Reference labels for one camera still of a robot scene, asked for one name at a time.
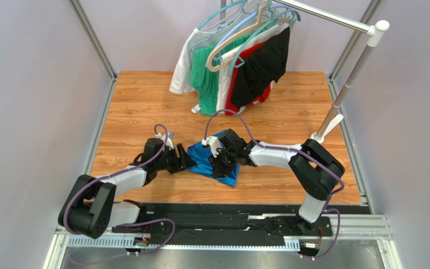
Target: blue cloth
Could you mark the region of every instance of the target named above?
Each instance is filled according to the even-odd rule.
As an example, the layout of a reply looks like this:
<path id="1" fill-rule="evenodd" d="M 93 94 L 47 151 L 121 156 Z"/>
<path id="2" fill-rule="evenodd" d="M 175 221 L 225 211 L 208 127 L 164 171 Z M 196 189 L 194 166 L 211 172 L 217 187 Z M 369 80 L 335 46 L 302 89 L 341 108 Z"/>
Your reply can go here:
<path id="1" fill-rule="evenodd" d="M 219 137 L 223 132 L 224 131 L 218 134 L 214 134 L 213 136 Z M 212 155 L 212 152 L 210 149 L 205 149 L 202 146 L 202 142 L 198 142 L 189 147 L 187 154 L 192 160 L 194 160 L 197 163 L 196 166 L 187 169 L 187 171 L 204 175 L 208 178 L 214 178 L 212 164 L 208 160 L 208 158 Z M 234 187 L 236 184 L 236 178 L 238 177 L 239 171 L 240 171 L 240 164 L 237 164 L 230 175 L 228 175 L 225 178 L 216 178 L 216 180 L 220 181 L 223 184 Z"/>

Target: wood grain surface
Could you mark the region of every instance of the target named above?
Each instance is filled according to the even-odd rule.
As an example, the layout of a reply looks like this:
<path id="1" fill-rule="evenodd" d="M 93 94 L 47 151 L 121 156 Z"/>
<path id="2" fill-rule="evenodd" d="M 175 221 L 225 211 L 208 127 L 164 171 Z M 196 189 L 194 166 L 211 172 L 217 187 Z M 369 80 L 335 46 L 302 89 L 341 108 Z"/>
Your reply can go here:
<path id="1" fill-rule="evenodd" d="M 175 143 L 187 149 L 203 138 L 209 116 L 195 115 L 196 92 L 169 92 L 172 72 L 121 72 L 104 125 L 91 175 L 123 169 L 143 151 L 154 136 L 153 126 L 164 124 L 175 133 Z M 281 145 L 303 143 L 317 131 L 329 110 L 331 97 L 321 72 L 288 72 L 273 87 L 268 100 L 248 107 L 242 117 L 257 140 Z M 235 116 L 214 118 L 209 135 L 232 128 L 246 141 L 250 138 Z M 344 191 L 332 202 L 361 203 L 339 127 L 323 144 L 346 168 Z M 139 202 L 302 203 L 305 191 L 292 171 L 276 167 L 242 166 L 236 187 L 184 171 L 174 175 L 159 171 L 145 187 L 118 199 Z"/>

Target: gray wall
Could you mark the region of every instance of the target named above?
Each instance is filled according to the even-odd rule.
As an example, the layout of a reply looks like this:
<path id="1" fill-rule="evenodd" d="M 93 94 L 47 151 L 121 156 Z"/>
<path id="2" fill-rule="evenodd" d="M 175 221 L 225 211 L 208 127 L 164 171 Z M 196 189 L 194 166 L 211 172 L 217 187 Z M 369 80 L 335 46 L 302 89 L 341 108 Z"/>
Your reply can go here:
<path id="1" fill-rule="evenodd" d="M 110 81 L 68 1 L 0 1 L 0 268 L 41 268 Z"/>
<path id="2" fill-rule="evenodd" d="M 391 30 L 344 109 L 375 210 L 387 215 L 404 268 L 430 268 L 430 2 L 384 1 L 375 21 L 382 19 Z"/>
<path id="3" fill-rule="evenodd" d="M 359 20 L 369 0 L 302 2 Z M 194 28 L 220 7 L 220 0 L 81 0 L 81 3 L 117 72 L 173 71 Z M 352 31 L 300 13 L 302 21 L 296 23 L 292 32 L 287 69 L 330 72 Z"/>

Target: gray floor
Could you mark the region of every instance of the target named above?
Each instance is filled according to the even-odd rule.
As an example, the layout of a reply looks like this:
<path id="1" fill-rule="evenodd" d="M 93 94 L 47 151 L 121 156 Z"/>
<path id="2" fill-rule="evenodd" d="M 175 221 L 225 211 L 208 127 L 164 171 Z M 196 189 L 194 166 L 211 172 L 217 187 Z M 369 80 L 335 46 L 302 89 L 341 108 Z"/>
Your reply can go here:
<path id="1" fill-rule="evenodd" d="M 323 248 L 331 242 L 323 242 Z M 100 261 L 121 253 L 115 248 L 68 248 L 71 259 L 77 262 Z M 80 266 L 63 261 L 62 268 L 383 268 L 382 259 L 375 240 L 338 242 L 329 256 L 314 262 L 300 259 L 297 253 L 258 251 L 184 251 L 160 250 L 147 256 L 124 256 L 98 265 Z"/>

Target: hanging clothes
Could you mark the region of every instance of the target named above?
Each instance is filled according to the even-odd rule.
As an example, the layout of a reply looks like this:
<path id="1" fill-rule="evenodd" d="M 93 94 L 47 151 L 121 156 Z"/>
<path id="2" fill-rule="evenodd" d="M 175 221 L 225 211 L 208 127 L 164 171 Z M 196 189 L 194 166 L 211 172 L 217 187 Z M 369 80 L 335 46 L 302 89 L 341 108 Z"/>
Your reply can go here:
<path id="1" fill-rule="evenodd" d="M 249 14 L 255 12 L 257 6 L 258 1 L 247 0 L 245 3 L 245 7 L 240 4 L 237 9 L 234 10 L 231 14 L 229 14 L 223 21 L 220 21 L 211 27 L 201 28 L 200 30 L 195 28 L 185 42 L 184 46 L 182 47 L 179 61 L 175 66 L 174 75 L 172 76 L 169 91 L 175 94 L 182 94 L 184 92 L 194 91 L 195 89 L 190 87 L 190 73 L 194 58 L 193 51 L 199 48 L 216 45 L 235 25 L 248 17 Z M 232 20 L 232 24 L 228 26 L 225 25 L 227 21 Z M 251 25 L 255 21 L 255 18 L 248 20 L 246 23 L 243 24 L 243 27 Z"/>
<path id="2" fill-rule="evenodd" d="M 236 39 L 223 48 L 221 54 L 227 53 L 243 44 L 248 38 L 250 38 L 250 35 Z M 219 72 L 212 72 L 205 67 L 207 58 L 214 48 L 215 45 L 194 51 L 194 61 L 190 73 L 190 87 L 196 89 L 198 92 L 198 104 L 200 105 L 201 115 L 213 115 L 217 111 Z M 219 61 L 213 60 L 212 62 L 214 65 L 219 64 Z"/>
<path id="3" fill-rule="evenodd" d="M 272 36 L 278 35 L 287 28 L 288 25 L 275 25 L 270 29 L 260 33 L 251 39 L 245 47 L 245 50 L 252 48 L 256 44 L 267 41 Z M 220 64 L 224 64 L 227 61 L 232 61 L 235 54 L 240 50 L 241 46 L 232 49 L 231 51 L 223 54 L 220 59 Z M 224 109 L 227 104 L 228 92 L 230 90 L 230 85 L 232 84 L 232 77 L 228 76 L 228 70 L 230 66 L 225 66 L 220 69 L 219 77 L 218 77 L 218 94 L 217 94 L 217 107 L 216 110 Z"/>
<path id="4" fill-rule="evenodd" d="M 255 46 L 253 46 L 253 47 L 251 47 L 251 48 L 249 48 L 249 49 L 246 49 L 246 50 L 244 50 L 243 52 L 241 52 L 240 53 L 240 57 L 244 60 L 244 59 L 246 59 L 247 57 L 249 57 L 250 55 L 252 55 L 253 53 L 255 53 L 255 51 L 256 50 L 258 50 L 263 44 L 265 44 L 265 42 L 263 42 L 263 43 L 259 43 L 259 44 L 257 44 L 257 45 L 255 45 Z M 237 61 L 236 61 L 236 64 L 240 64 L 241 63 L 241 61 L 238 59 Z M 232 96 L 233 96 L 233 90 L 234 90 L 234 87 L 235 87 L 235 81 L 236 81 L 236 79 L 237 79 L 237 76 L 238 76 L 238 68 L 234 68 L 233 69 L 233 73 L 232 73 L 232 77 L 231 77 L 231 84 L 230 84 L 230 89 L 229 89 L 229 91 L 228 91 L 228 95 L 227 95 L 227 101 L 226 101 L 226 103 L 225 103 L 225 108 L 226 109 L 230 109 L 230 110 L 233 110 L 234 112 L 237 112 L 237 113 L 239 113 L 239 112 L 241 112 L 242 111 L 242 109 L 241 108 L 238 108 L 238 107 L 236 107 L 235 105 L 233 105 L 232 104 L 232 102 L 231 102 L 231 99 L 232 99 Z M 268 95 L 270 94 L 270 92 L 271 92 L 271 89 L 272 89 L 272 87 L 273 87 L 273 85 L 274 85 L 274 83 L 270 83 L 265 89 L 264 89 L 264 91 L 263 91 L 263 93 L 262 93 L 262 95 L 261 96 L 258 96 L 255 100 L 253 100 L 252 102 L 250 102 L 249 104 L 247 104 L 247 105 L 253 105 L 253 104 L 257 104 L 257 103 L 263 103 L 263 102 L 265 102 L 265 100 L 268 98 Z M 233 115 L 233 113 L 231 113 L 231 112 L 225 112 L 225 115 L 228 115 L 228 116 L 231 116 L 231 115 Z"/>
<path id="5" fill-rule="evenodd" d="M 260 97 L 272 81 L 286 72 L 290 28 L 268 39 L 258 50 L 244 59 L 238 68 L 231 104 L 240 108 Z"/>

